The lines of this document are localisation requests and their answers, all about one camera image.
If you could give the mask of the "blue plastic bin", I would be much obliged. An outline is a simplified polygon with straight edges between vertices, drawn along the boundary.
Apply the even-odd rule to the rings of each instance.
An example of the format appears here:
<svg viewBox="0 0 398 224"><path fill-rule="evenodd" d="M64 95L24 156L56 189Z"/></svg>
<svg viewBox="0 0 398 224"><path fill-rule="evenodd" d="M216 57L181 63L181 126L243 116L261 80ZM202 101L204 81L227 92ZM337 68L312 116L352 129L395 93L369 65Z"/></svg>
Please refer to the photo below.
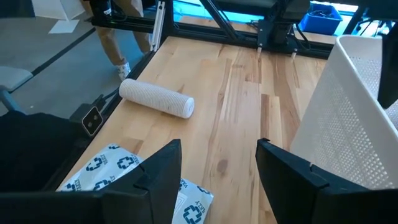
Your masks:
<svg viewBox="0 0 398 224"><path fill-rule="evenodd" d="M310 7L298 24L300 30L317 34L333 35L343 20L330 4L310 3Z"/></svg>

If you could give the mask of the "white pedestal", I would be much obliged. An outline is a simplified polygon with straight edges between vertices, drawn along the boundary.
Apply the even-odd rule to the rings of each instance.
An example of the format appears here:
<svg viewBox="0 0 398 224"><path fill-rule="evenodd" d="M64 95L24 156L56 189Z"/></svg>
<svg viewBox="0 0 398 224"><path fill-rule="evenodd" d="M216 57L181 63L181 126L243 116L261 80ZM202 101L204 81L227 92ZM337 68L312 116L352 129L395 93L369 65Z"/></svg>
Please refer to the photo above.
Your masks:
<svg viewBox="0 0 398 224"><path fill-rule="evenodd" d="M80 0L32 0L35 15L70 21L84 13Z"/></svg>

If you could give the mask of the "person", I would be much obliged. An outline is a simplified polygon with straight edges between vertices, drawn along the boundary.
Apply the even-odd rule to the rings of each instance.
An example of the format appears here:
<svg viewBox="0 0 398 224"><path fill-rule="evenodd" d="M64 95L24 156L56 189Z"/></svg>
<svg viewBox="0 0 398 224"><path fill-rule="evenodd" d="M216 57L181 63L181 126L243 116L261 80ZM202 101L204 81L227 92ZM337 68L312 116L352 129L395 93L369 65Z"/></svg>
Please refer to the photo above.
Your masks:
<svg viewBox="0 0 398 224"><path fill-rule="evenodd" d="M114 0L127 16L144 17L142 0ZM130 64L121 53L116 41L115 30L108 27L95 26L101 45L110 62L117 68L118 75L124 80L131 72ZM146 54L150 51L150 34L145 32L132 32L140 51Z"/></svg>

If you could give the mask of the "white perforated plastic basket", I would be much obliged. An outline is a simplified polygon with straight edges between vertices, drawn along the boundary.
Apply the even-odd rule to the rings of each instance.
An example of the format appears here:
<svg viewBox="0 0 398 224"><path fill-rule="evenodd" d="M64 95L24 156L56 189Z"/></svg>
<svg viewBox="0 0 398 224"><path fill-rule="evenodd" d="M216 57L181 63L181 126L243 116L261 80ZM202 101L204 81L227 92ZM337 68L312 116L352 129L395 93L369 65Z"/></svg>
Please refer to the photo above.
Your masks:
<svg viewBox="0 0 398 224"><path fill-rule="evenodd" d="M398 100L379 104L381 70L380 38L338 37L291 152L368 189L398 189Z"/></svg>

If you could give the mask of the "grey chair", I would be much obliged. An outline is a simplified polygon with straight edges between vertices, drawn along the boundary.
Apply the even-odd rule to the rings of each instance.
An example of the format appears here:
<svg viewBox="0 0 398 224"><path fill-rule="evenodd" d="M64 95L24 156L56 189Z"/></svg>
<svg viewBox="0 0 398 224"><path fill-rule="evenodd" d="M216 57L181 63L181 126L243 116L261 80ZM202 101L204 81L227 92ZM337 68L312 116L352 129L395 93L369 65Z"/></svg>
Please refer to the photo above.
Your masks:
<svg viewBox="0 0 398 224"><path fill-rule="evenodd" d="M33 74L21 68L0 66L0 101L9 111L24 113L12 98L11 92L33 78Z"/></svg>

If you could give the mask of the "silver light bar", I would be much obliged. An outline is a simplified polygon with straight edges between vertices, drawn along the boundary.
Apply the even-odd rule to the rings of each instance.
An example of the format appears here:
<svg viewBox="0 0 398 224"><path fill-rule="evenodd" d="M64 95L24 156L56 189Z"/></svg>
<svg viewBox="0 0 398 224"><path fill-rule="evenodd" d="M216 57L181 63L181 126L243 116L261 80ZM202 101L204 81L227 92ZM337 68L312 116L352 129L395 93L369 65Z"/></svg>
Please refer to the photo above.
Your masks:
<svg viewBox="0 0 398 224"><path fill-rule="evenodd" d="M159 0L155 15L154 30L152 33L152 42L150 44L150 50L152 52L156 52L160 47L164 17L165 17L165 1Z"/></svg>

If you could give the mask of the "white bandage roll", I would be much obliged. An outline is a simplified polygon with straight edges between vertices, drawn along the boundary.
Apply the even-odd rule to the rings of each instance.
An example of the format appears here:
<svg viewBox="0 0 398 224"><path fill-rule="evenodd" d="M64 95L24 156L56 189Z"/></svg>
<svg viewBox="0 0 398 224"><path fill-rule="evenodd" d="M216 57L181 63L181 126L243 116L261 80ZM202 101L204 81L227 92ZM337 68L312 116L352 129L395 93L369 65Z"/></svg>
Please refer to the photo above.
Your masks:
<svg viewBox="0 0 398 224"><path fill-rule="evenodd" d="M195 100L191 96L130 78L120 84L119 95L125 100L183 119L190 118L195 109Z"/></svg>

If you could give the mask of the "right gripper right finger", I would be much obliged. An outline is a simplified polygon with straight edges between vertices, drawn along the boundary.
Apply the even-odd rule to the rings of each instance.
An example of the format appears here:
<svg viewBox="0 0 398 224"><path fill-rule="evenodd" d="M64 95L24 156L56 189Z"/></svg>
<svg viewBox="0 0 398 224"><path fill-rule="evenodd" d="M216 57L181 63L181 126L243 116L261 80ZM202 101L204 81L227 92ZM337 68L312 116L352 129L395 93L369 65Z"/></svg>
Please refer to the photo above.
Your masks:
<svg viewBox="0 0 398 224"><path fill-rule="evenodd" d="M368 189L259 139L256 163L278 224L347 224Z"/></svg>

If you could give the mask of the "black frame-mounted device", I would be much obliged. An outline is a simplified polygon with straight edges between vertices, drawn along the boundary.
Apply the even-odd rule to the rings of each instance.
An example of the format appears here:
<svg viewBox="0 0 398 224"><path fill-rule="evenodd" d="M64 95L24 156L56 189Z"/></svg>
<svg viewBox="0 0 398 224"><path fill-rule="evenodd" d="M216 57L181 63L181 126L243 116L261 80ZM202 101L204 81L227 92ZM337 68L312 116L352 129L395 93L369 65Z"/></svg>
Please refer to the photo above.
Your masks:
<svg viewBox="0 0 398 224"><path fill-rule="evenodd" d="M123 22L127 15L114 8L113 0L88 0L93 16L91 21L96 25Z"/></svg>

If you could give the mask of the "white blue-printed wipes pack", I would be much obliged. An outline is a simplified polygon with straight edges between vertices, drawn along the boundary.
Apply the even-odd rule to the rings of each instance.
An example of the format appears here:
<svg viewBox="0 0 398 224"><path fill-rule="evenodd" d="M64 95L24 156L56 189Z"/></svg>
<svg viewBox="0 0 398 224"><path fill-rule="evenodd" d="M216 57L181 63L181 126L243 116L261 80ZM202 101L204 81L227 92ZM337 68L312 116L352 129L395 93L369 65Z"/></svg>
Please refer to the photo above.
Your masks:
<svg viewBox="0 0 398 224"><path fill-rule="evenodd" d="M143 159L117 144L104 147L60 188L99 190L136 168ZM186 179L180 180L172 224L204 224L213 194Z"/></svg>

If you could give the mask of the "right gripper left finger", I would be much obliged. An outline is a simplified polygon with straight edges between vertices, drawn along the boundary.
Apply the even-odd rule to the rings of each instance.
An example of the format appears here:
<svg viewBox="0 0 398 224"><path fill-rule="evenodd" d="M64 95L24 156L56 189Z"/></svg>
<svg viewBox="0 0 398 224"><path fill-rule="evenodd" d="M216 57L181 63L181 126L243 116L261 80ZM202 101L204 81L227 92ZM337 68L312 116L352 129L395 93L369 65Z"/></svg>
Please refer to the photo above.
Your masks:
<svg viewBox="0 0 398 224"><path fill-rule="evenodd" d="M101 189L96 224L171 224L181 178L181 140L173 139Z"/></svg>

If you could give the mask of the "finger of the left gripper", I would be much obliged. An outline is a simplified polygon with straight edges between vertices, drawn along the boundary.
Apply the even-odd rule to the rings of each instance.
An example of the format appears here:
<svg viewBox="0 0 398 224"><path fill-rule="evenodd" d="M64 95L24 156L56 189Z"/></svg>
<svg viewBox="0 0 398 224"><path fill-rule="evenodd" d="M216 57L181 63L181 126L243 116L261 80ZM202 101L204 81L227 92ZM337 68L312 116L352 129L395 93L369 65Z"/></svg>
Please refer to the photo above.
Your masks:
<svg viewBox="0 0 398 224"><path fill-rule="evenodd" d="M398 100L398 30L382 37L382 67L377 100L388 109Z"/></svg>

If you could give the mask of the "white floor paper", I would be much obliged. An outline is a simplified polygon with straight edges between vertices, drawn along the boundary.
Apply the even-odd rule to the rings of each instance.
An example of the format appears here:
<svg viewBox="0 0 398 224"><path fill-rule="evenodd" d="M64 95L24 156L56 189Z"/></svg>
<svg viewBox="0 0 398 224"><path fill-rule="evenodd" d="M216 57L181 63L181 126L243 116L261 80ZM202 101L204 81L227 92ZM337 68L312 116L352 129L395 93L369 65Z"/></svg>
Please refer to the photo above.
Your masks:
<svg viewBox="0 0 398 224"><path fill-rule="evenodd" d="M79 23L78 19L64 21L58 20L54 26L49 30L49 34L70 34L76 29Z"/></svg>

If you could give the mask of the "black bulky object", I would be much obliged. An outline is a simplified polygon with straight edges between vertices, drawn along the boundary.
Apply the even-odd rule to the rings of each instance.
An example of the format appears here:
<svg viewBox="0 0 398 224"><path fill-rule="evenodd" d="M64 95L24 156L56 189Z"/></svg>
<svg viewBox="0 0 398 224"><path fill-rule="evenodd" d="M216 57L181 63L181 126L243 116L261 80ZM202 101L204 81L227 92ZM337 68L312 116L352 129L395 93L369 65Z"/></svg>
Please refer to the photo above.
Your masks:
<svg viewBox="0 0 398 224"><path fill-rule="evenodd" d="M0 193L42 190L85 136L79 124L52 114L0 116Z"/></svg>

